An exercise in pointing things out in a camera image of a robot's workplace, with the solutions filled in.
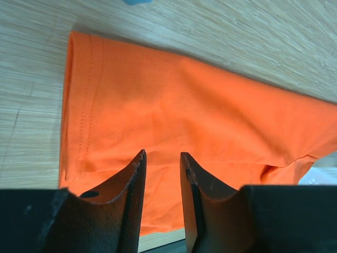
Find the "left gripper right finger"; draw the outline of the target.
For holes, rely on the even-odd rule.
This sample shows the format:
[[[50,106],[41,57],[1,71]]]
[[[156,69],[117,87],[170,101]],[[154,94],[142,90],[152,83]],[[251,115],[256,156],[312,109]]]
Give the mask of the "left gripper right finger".
[[[234,189],[180,156],[187,252],[336,252],[336,186]]]

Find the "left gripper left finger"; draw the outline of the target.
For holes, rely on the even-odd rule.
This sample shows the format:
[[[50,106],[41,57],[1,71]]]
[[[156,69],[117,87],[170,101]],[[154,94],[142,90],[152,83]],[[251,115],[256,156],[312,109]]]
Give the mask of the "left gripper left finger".
[[[146,152],[76,196],[68,189],[1,190],[1,252],[137,252]]]

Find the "orange t shirt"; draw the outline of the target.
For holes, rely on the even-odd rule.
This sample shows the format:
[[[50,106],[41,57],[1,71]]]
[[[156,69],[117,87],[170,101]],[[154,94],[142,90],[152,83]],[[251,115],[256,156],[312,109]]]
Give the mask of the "orange t shirt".
[[[147,153],[141,234],[183,228],[180,154],[233,188],[296,184],[336,151],[336,105],[186,56],[73,31],[60,182],[81,194]]]

